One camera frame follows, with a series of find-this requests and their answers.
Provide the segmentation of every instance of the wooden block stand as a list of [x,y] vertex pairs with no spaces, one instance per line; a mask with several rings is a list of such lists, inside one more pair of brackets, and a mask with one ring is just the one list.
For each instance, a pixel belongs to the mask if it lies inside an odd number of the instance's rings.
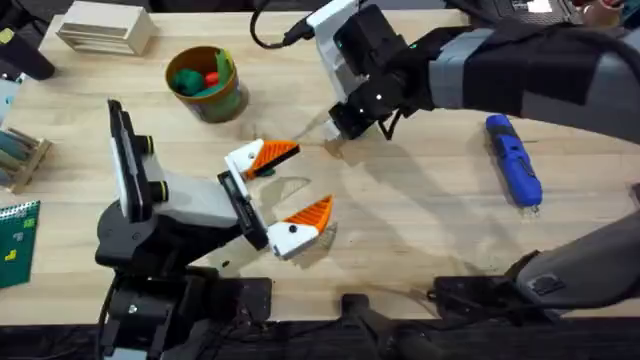
[[7,191],[10,191],[14,194],[21,193],[24,189],[25,185],[27,185],[31,181],[31,177],[33,176],[34,171],[40,165],[42,159],[44,159],[47,150],[51,147],[51,142],[46,139],[34,139],[24,133],[21,133],[18,130],[9,128],[9,133],[12,133],[25,141],[28,141],[33,147],[31,151],[31,156],[23,162],[20,170],[16,172],[13,177],[13,183],[6,187]]

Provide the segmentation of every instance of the wooden tabletop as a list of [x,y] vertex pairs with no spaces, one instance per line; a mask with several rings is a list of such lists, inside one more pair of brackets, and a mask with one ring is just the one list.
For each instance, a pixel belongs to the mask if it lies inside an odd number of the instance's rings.
[[[408,41],[462,21],[449,10],[387,14]],[[264,14],[260,36],[276,41],[303,15]],[[531,250],[567,243],[635,209],[628,187],[640,180],[637,146],[515,120],[545,190],[540,216],[526,218],[506,200],[488,156],[487,114],[421,112],[400,122],[392,142],[372,127],[328,151],[321,124],[335,99],[314,42],[263,50],[249,37],[249,14],[152,18],[158,36],[141,58],[72,51],[54,34],[60,17],[42,43],[57,75],[22,85],[7,122],[54,146],[25,194],[0,195],[2,205],[42,200],[31,282],[0,290],[0,324],[97,318],[112,271],[94,262],[96,225],[116,194],[107,98],[122,101],[136,132],[154,137],[163,166],[183,174],[215,179],[223,156],[257,137],[300,142],[300,155],[250,190],[270,220],[334,194],[330,233],[292,261],[237,239],[198,262],[228,260],[225,276],[273,279],[272,319],[335,318],[346,292],[369,294],[389,316],[432,317],[423,293],[435,276],[501,273]],[[238,119],[200,122],[168,90],[169,60],[196,45],[233,54],[251,94]],[[639,304],[589,314],[634,315]]]

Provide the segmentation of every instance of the black robotic arm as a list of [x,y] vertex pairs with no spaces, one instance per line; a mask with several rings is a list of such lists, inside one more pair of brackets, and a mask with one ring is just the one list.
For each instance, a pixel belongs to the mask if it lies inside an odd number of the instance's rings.
[[[531,118],[640,145],[640,31],[506,20],[492,29],[439,28],[408,45],[372,5],[352,15],[334,40],[353,75],[366,78],[330,111],[345,138],[378,123],[390,139],[401,116],[446,108]],[[505,277],[483,285],[481,297],[515,298],[522,310],[609,306],[637,295],[639,256],[636,212],[563,247],[525,256]],[[436,279],[436,288],[446,287],[445,280]],[[505,281],[508,295],[498,294]],[[446,315],[446,306],[441,310]]]

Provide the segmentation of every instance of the green book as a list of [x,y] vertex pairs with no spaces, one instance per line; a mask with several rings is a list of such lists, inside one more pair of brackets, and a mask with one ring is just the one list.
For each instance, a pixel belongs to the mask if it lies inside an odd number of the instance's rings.
[[0,288],[29,282],[40,201],[0,209]]

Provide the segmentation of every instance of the blue object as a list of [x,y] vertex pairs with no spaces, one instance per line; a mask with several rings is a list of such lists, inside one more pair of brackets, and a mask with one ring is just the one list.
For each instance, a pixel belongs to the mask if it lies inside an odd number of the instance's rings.
[[513,125],[504,115],[489,116],[486,125],[513,201],[520,207],[536,209],[542,203],[542,184]]

